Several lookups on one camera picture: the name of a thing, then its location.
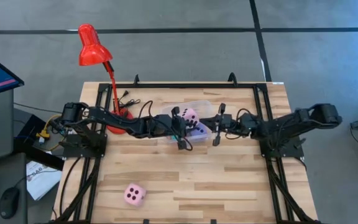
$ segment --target wooden tabletop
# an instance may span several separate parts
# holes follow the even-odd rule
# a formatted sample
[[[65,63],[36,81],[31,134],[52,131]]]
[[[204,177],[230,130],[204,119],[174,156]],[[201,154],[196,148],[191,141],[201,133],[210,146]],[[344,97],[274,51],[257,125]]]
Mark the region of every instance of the wooden tabletop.
[[[94,105],[98,85],[99,82],[84,83],[80,101]],[[267,83],[267,86],[274,117],[291,113],[284,85]],[[118,95],[124,91],[118,89]],[[239,109],[247,108],[257,114],[254,94],[246,88],[131,88],[128,91],[126,100],[141,100],[130,107],[133,114],[139,114],[148,100],[154,101],[153,115],[159,114],[164,106],[196,100],[210,101],[214,112],[225,103],[225,113],[236,114]],[[260,155],[257,141],[223,137],[218,147],[212,146],[209,140],[195,144],[193,151],[179,151],[176,144],[167,143],[165,138],[135,139],[127,134],[118,136],[107,132],[108,146],[101,161],[92,223],[142,223],[145,218],[151,223],[209,223],[210,219],[217,219],[218,223],[275,221],[265,159]],[[54,206],[57,213],[63,181],[74,160],[65,162]],[[290,193],[306,214],[317,219],[305,168],[293,158],[284,158],[283,163]],[[63,209],[78,192],[82,168],[83,159],[68,179]],[[147,190],[140,208],[124,201],[124,190],[129,183]],[[286,218],[281,194],[279,198]],[[87,203],[88,194],[84,197],[81,218],[85,218]]]

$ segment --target red desk lamp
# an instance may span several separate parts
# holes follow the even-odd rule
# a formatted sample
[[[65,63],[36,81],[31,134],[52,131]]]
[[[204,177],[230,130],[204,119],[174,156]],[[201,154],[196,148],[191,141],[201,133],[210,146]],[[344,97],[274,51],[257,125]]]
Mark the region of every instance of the red desk lamp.
[[[110,75],[112,90],[114,93],[115,110],[111,111],[111,113],[119,114],[121,116],[126,116],[126,118],[132,119],[133,116],[130,114],[129,111],[127,111],[125,108],[120,109],[119,107],[116,81],[114,79],[114,69],[110,64],[110,60],[112,60],[112,55],[110,54],[109,50],[100,44],[98,33],[91,24],[80,25],[80,27],[78,28],[78,34],[80,35],[83,45],[78,60],[79,64],[81,66],[96,65],[99,63],[102,63],[104,65],[106,71]],[[108,126],[107,128],[114,134],[125,133],[123,129],[118,129],[111,126]]]

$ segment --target lamp base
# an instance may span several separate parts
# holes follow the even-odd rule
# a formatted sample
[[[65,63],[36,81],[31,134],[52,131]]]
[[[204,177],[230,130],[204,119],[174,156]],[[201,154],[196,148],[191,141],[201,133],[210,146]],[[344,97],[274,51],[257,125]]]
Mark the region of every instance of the lamp base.
[[[131,112],[129,112],[126,108],[121,108],[118,113],[116,111],[111,111],[111,113],[112,114],[118,114],[119,116],[122,116],[122,117],[127,118],[127,119],[134,119],[134,117],[131,114]],[[113,134],[124,134],[125,133],[125,130],[115,128],[115,127],[112,127],[112,126],[107,126],[107,129],[109,129],[109,131],[112,132]]]

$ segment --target white paper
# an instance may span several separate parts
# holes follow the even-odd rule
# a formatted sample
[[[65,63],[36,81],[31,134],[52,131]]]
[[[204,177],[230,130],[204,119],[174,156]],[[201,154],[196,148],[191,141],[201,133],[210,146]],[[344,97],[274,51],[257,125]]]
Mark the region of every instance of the white paper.
[[[35,174],[27,177],[27,191],[30,193],[34,200],[40,200],[53,186],[55,186],[62,176],[62,172],[38,162],[31,161],[27,164],[27,176],[43,172],[41,174]]]

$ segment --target plastic container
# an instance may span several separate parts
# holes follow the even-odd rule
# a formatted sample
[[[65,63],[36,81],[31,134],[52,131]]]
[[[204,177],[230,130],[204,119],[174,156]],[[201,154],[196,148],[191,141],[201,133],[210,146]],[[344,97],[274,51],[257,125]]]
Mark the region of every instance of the plastic container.
[[[187,103],[178,103],[178,104],[174,104],[174,105],[169,105],[169,106],[162,108],[161,113],[168,114],[169,116],[172,116],[171,110],[176,106],[179,107],[179,110],[180,110],[179,114],[181,114],[184,111],[184,109],[191,108],[197,113],[199,119],[210,118],[210,117],[215,116],[215,113],[212,110],[212,104],[208,100],[191,101],[191,102],[187,102]],[[205,140],[211,138],[212,136],[213,136],[212,131],[207,128],[207,133],[205,133],[205,134],[198,135],[198,136],[187,136],[186,138],[187,138],[187,140],[189,140],[189,142],[200,142],[200,141],[205,141]],[[173,136],[168,137],[167,141],[168,142],[177,142],[177,140]]]

